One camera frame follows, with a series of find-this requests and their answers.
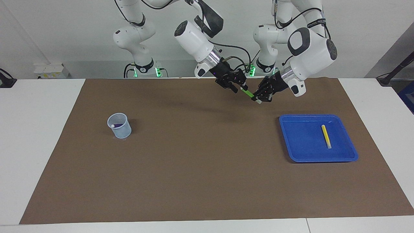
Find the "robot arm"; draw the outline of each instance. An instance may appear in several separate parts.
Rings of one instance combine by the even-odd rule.
[[[297,29],[288,40],[293,58],[272,76],[266,76],[252,100],[271,102],[276,92],[290,88],[296,97],[306,92],[305,82],[310,75],[325,69],[337,58],[334,43],[306,27]]]
[[[149,5],[158,8],[164,8],[177,1],[179,0],[147,0]],[[213,38],[223,29],[223,18],[203,0],[185,0],[185,2],[198,11],[194,22],[209,38]]]
[[[272,16],[282,25],[292,19],[294,5],[290,0],[273,0]],[[289,36],[296,30],[294,24],[284,29],[279,29],[275,24],[264,24],[256,27],[253,38],[260,46],[260,52],[254,64],[259,68],[259,73],[268,75],[274,69],[278,51],[274,44],[286,44]]]
[[[113,40],[121,49],[128,50],[134,59],[138,73],[148,75],[155,73],[154,60],[149,54],[149,49],[141,43],[155,34],[152,22],[145,18],[138,0],[116,0],[119,9],[130,25],[117,30],[113,34]]]
[[[272,95],[287,88],[290,88],[293,94],[299,97],[306,92],[304,80],[325,69],[337,58],[337,49],[334,43],[330,38],[323,36],[326,20],[323,12],[319,10],[322,9],[321,1],[292,0],[292,3],[299,11],[306,11],[304,16],[308,25],[291,33],[287,44],[293,58],[284,66],[282,72],[264,78],[252,100],[270,102]],[[291,20],[287,22],[278,20],[277,22],[279,30],[288,29],[291,25]]]
[[[326,24],[326,20],[323,12],[317,10],[322,9],[321,0],[273,0],[272,15],[275,17],[277,25],[260,25],[255,29],[253,36],[260,46],[260,53],[255,61],[259,73],[265,75],[271,73],[278,55],[277,48],[274,45],[286,44],[289,36],[297,29],[291,23],[294,7],[300,12],[305,11],[303,16],[308,23],[308,28],[311,28],[317,34],[325,34],[324,24]]]
[[[233,83],[240,85],[244,90],[248,89],[243,71],[231,69],[220,52],[207,40],[196,25],[184,21],[177,27],[174,36],[181,47],[198,63],[195,69],[197,78],[210,71],[216,77],[216,83],[224,89],[229,88],[237,93],[238,89]]]

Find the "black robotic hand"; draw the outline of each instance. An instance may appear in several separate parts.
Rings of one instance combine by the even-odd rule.
[[[288,85],[283,81],[280,71],[272,76],[266,76],[259,84],[258,90],[253,93],[252,100],[261,100],[263,102],[271,102],[276,92],[287,89]]]
[[[234,93],[237,93],[238,88],[236,88],[233,83],[238,84],[244,90],[248,89],[248,86],[246,85],[246,75],[243,71],[241,69],[232,70],[226,61],[220,61],[220,63],[212,68],[210,72],[216,77],[216,83],[224,89],[229,88]]]

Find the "yellow marker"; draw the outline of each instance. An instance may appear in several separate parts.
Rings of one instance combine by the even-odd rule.
[[[323,135],[325,136],[326,145],[328,145],[328,149],[332,149],[331,140],[329,140],[328,132],[326,131],[325,125],[322,125]]]

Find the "pen cup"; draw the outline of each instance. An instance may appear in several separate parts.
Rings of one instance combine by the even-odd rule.
[[[112,129],[115,137],[119,139],[127,138],[131,132],[131,126],[129,125],[128,118],[123,113],[115,113],[108,118],[108,127]]]

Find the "marker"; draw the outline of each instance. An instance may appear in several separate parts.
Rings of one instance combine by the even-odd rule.
[[[111,125],[111,128],[118,128],[118,127],[121,127],[123,124],[114,124],[114,125]]]
[[[323,135],[325,137],[326,145],[328,146],[328,149],[332,149],[331,140],[329,140],[328,131],[326,131],[325,125],[322,125],[322,131]]]
[[[240,87],[240,90],[242,90],[246,95],[248,95],[250,98],[253,98],[255,95],[253,95],[253,93],[251,93],[249,90],[244,90],[242,87]],[[261,104],[262,101],[261,100],[256,100],[257,103]]]

